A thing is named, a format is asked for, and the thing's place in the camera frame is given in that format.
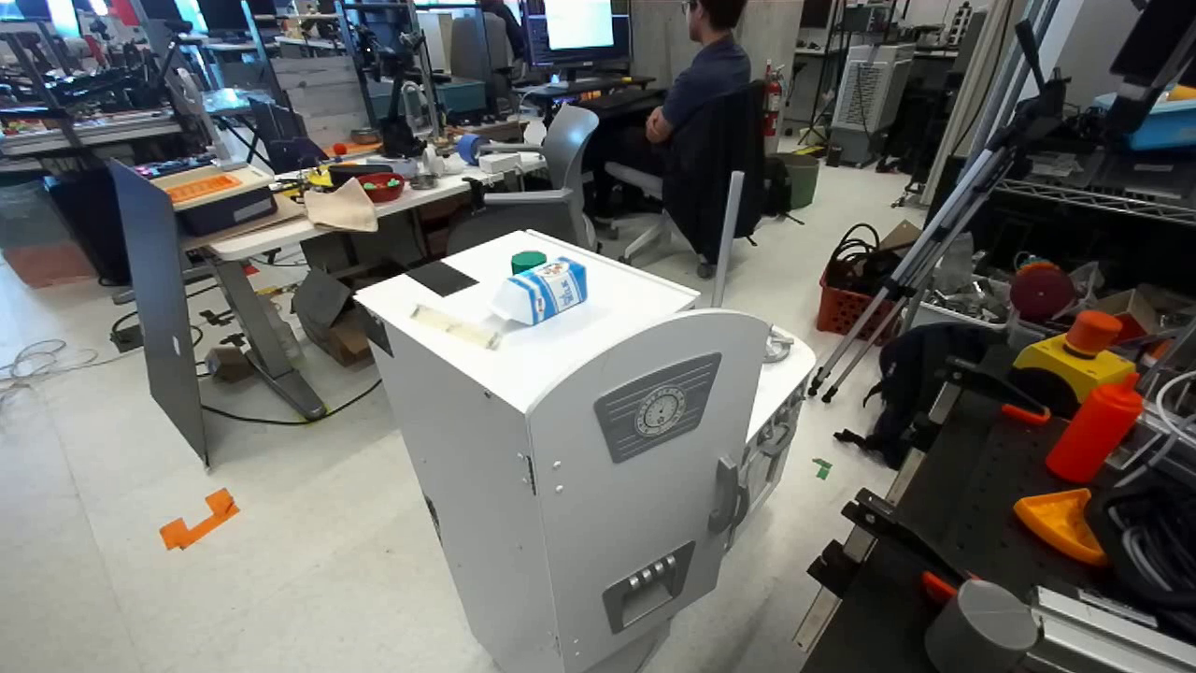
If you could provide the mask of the white toy fridge door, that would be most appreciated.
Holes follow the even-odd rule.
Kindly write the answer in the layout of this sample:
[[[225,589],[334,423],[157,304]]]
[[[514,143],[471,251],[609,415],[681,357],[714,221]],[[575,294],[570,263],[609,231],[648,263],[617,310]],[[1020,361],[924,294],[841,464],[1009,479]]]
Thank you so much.
[[[767,322],[736,310],[683,310],[607,346],[537,402],[563,673],[593,673],[717,583],[786,459],[750,427],[767,337]]]

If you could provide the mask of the white toy kitchen cabinet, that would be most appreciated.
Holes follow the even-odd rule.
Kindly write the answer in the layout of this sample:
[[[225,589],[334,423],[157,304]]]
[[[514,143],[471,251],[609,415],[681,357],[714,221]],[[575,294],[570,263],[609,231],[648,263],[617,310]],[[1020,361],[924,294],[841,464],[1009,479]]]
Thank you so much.
[[[494,666],[640,673],[780,482],[813,350],[541,231],[354,304]]]

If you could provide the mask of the blue white milk carton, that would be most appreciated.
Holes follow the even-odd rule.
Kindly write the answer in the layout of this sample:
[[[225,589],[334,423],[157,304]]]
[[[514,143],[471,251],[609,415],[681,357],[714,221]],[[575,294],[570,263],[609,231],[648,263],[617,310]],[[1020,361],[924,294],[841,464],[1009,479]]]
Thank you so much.
[[[498,299],[494,315],[509,324],[541,324],[589,299],[587,266],[570,256],[544,256],[536,270],[513,274]]]

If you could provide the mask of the grey office chair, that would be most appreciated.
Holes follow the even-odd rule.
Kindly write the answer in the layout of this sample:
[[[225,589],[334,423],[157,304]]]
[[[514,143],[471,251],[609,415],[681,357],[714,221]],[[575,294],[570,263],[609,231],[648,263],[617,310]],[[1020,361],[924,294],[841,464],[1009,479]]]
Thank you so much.
[[[599,132],[599,114],[582,103],[562,103],[541,143],[491,143],[481,134],[460,134],[462,179],[481,205],[499,210],[562,210],[568,215],[568,239],[599,246],[593,221],[582,210],[582,155]],[[499,179],[544,173],[537,192],[499,192]]]

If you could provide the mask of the seated person dark shirt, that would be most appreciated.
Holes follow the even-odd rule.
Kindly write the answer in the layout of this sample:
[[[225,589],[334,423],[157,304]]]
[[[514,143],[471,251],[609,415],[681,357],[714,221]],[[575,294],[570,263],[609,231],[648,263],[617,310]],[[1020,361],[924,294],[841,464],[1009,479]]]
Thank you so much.
[[[750,81],[750,58],[736,41],[736,23],[746,0],[686,0],[686,33],[698,46],[693,64],[674,79],[669,93],[649,113],[625,113],[602,118],[589,145],[587,168],[589,211],[613,215],[613,179],[607,163],[631,163],[640,173],[665,173],[665,148],[674,134],[721,97],[731,97]]]

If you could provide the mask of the red bowl on desk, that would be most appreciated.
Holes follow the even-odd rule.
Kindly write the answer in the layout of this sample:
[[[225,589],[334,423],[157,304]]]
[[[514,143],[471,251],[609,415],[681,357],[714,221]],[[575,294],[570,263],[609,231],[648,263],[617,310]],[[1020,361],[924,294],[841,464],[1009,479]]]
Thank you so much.
[[[369,195],[369,200],[397,200],[404,195],[404,174],[397,173],[359,173],[354,182]]]

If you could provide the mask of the red basket on floor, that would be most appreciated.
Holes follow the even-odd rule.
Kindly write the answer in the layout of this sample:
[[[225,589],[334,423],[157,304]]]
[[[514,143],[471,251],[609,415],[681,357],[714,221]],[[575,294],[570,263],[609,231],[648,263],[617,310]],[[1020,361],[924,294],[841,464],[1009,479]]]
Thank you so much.
[[[848,331],[888,280],[898,263],[902,255],[883,246],[879,229],[854,221],[822,266],[813,327]]]

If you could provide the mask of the white work desk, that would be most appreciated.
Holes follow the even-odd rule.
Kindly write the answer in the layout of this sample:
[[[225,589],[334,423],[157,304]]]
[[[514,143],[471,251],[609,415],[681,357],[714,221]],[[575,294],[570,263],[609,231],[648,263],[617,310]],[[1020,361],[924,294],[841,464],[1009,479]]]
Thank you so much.
[[[537,192],[541,182],[544,173],[527,173],[499,179],[499,192]],[[451,163],[376,205],[364,205],[359,195],[306,192],[275,215],[227,229],[208,241],[212,274],[247,337],[247,361],[291,406],[291,427],[320,423],[330,406],[294,370],[291,324],[254,292],[247,266],[258,255],[299,246],[306,276],[294,286],[294,315],[316,346],[334,346],[337,327],[354,322],[354,286],[445,256],[451,231],[477,210],[499,205],[481,205],[462,163]]]

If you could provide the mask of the computer monitor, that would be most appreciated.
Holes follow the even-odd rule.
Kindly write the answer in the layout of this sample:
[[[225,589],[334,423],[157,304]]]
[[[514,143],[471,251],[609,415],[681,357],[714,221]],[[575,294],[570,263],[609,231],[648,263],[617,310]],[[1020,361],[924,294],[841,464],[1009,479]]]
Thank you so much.
[[[527,33],[548,68],[628,56],[622,0],[527,0]]]

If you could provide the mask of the orange black clamp right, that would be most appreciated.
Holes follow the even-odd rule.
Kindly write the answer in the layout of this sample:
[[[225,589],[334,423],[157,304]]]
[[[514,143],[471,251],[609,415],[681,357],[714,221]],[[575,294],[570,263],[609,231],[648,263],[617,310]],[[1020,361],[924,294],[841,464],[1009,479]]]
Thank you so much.
[[[898,547],[904,547],[907,553],[917,553],[924,560],[919,572],[919,588],[926,598],[933,602],[948,602],[960,583],[969,578],[969,572],[939,547],[929,540],[924,531],[917,531],[907,518],[898,514],[898,504],[858,488],[845,509],[845,518],[852,518],[854,527],[864,527],[876,537],[888,537]]]

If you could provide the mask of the orange black clamp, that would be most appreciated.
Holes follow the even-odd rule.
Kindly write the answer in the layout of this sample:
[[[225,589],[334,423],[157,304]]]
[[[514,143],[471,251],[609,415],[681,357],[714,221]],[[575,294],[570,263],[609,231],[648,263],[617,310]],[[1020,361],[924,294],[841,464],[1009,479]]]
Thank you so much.
[[[982,370],[980,361],[969,357],[948,357],[945,361],[945,381],[969,391],[980,391],[999,402],[999,415],[1033,431],[1043,431],[1050,423],[1050,406],[1003,375]]]
[[[854,527],[864,527],[876,537],[888,537],[898,547],[904,547],[907,553],[917,553],[924,560],[919,572],[919,588],[926,598],[933,602],[948,602],[960,583],[969,578],[969,572],[939,547],[929,540],[924,531],[917,531],[907,518],[898,514],[898,504],[858,488],[845,509],[845,518],[852,518]]]

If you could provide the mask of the orange black clamp left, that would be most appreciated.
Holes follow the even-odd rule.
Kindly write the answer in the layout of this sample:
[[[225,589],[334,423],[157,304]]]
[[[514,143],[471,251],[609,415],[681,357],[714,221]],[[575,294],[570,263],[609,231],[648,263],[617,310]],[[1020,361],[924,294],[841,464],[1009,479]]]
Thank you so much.
[[[948,357],[945,361],[945,381],[969,391],[980,391],[999,402],[999,415],[1033,431],[1043,431],[1050,423],[1050,406],[1003,375],[982,370],[980,361],[969,357]]]

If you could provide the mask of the grey standing panel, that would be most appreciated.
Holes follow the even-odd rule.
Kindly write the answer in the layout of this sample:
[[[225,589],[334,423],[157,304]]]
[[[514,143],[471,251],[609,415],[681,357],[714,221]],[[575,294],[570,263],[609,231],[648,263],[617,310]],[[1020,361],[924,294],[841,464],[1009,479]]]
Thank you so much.
[[[129,292],[143,324],[148,396],[182,435],[199,459],[208,459],[208,435],[189,339],[182,239],[163,192],[128,163],[109,163],[128,246]]]

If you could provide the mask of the grey plastic cylinder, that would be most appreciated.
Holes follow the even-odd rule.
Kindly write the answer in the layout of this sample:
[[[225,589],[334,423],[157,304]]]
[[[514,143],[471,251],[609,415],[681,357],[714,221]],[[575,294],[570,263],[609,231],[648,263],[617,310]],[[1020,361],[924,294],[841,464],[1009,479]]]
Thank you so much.
[[[1033,604],[992,578],[965,578],[924,630],[933,673],[1014,673],[1034,641]]]

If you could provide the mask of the yellow box red button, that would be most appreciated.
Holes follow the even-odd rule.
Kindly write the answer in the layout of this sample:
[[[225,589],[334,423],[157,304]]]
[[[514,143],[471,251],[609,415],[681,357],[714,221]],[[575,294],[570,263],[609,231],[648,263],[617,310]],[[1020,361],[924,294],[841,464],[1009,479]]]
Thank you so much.
[[[1054,415],[1078,415],[1100,385],[1137,378],[1137,361],[1114,350],[1122,327],[1116,315],[1080,310],[1064,331],[1018,350],[1014,381]]]

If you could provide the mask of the orange plastic wedge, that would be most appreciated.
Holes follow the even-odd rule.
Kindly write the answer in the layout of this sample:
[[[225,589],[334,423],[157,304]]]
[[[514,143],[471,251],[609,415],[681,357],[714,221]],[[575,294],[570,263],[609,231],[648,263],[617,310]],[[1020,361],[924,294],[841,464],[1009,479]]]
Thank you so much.
[[[1050,488],[1050,494],[1029,494],[1014,504],[1014,514],[1050,549],[1063,557],[1104,567],[1106,549],[1096,537],[1086,522],[1090,488]]]

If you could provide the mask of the orange plastic cylinder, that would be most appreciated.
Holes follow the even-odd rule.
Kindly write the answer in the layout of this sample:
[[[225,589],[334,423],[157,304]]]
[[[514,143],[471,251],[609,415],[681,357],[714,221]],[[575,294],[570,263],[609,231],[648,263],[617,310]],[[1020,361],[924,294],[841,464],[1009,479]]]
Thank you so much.
[[[1046,452],[1046,469],[1064,482],[1090,482],[1141,415],[1145,396],[1132,385],[1100,385]]]

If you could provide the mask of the aluminium extrusion bar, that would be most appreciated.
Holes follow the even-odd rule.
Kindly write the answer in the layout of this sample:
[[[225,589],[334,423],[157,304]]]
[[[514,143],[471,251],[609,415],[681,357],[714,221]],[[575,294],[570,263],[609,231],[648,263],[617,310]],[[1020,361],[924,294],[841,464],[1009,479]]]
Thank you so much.
[[[1196,673],[1192,641],[1063,589],[1040,588],[1034,617],[1046,641],[1104,663],[1116,673]]]

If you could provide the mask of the orange floor tape bracket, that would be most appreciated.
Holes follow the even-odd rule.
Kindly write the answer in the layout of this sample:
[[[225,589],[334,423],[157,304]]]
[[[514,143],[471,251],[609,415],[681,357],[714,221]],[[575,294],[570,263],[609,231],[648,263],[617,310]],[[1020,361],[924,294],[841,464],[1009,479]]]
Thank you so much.
[[[227,522],[238,513],[238,501],[227,488],[212,488],[207,498],[207,514],[200,518],[168,518],[162,527],[162,540],[168,549],[189,549],[207,533],[212,533],[220,522]]]

